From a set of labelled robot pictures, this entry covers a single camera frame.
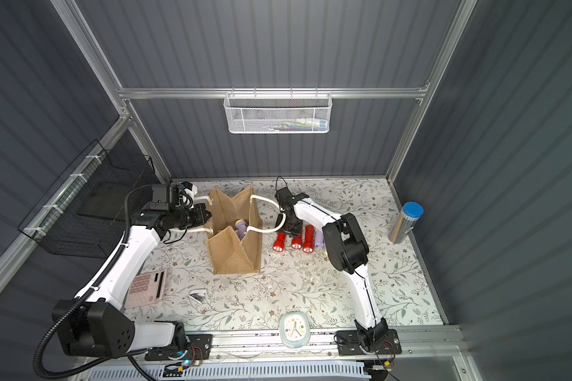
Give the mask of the brown burlap tote bag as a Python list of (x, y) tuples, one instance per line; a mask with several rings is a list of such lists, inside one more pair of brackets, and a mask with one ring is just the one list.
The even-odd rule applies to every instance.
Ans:
[[(258, 203), (278, 203), (257, 195), (252, 187), (230, 197), (219, 189), (203, 196), (206, 208), (211, 211), (210, 220), (201, 231), (206, 233), (207, 247), (213, 273), (216, 275), (239, 275), (259, 273), (262, 269), (262, 239), (265, 234), (281, 229), (266, 229), (260, 216)], [(246, 236), (240, 241), (235, 222), (244, 219), (248, 223)]]

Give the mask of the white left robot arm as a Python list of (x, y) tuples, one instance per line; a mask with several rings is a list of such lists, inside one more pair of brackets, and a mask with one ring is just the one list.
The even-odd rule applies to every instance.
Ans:
[[(94, 277), (72, 300), (60, 300), (52, 311), (53, 325), (33, 354), (33, 371), (42, 379), (77, 375), (108, 360), (127, 358), (150, 349), (172, 349), (177, 358), (190, 348), (179, 322), (136, 323), (122, 312), (127, 292), (147, 257), (172, 230), (200, 228), (211, 218), (205, 204), (195, 201), (198, 189), (190, 182), (153, 184), (153, 198), (136, 213), (125, 202), (121, 240)], [(49, 341), (58, 337), (64, 353), (90, 362), (67, 371), (43, 365)]]

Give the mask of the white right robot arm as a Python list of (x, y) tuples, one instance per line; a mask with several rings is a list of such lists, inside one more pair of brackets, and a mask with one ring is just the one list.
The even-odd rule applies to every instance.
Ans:
[(357, 341), (366, 352), (384, 344), (389, 326), (373, 295), (369, 273), (370, 247), (351, 213), (329, 211), (307, 194), (294, 195), (287, 187), (276, 191), (276, 201), (284, 217), (277, 219), (281, 233), (295, 237), (306, 223), (322, 231), (327, 257), (341, 271), (354, 302)]

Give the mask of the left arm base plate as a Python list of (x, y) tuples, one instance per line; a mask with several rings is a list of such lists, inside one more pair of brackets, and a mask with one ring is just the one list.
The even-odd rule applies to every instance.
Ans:
[(144, 359), (146, 361), (207, 360), (211, 353), (213, 338), (210, 334), (189, 334), (184, 344), (175, 340), (169, 346), (150, 349)]

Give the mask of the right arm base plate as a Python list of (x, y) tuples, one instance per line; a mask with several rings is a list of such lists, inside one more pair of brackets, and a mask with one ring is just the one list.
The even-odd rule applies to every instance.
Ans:
[(343, 357), (380, 355), (393, 357), (402, 354), (397, 331), (388, 329), (385, 333), (370, 333), (366, 336), (357, 330), (340, 330), (333, 339), (338, 354)]

